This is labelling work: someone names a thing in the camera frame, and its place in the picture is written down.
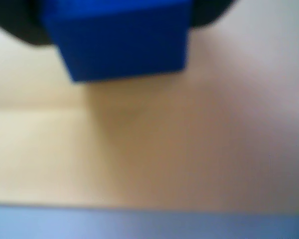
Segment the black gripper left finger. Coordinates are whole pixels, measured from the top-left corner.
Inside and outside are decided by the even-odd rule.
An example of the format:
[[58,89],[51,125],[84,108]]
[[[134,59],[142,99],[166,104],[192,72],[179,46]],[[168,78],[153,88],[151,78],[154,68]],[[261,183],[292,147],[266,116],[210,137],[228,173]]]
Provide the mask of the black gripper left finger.
[[40,0],[0,0],[0,28],[32,46],[52,45],[40,13]]

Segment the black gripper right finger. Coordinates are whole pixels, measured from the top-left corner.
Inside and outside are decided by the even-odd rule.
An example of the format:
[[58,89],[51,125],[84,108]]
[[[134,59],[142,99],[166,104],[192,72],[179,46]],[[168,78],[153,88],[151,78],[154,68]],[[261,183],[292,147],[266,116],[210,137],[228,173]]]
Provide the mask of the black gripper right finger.
[[236,0],[194,0],[191,27],[206,27],[226,14]]

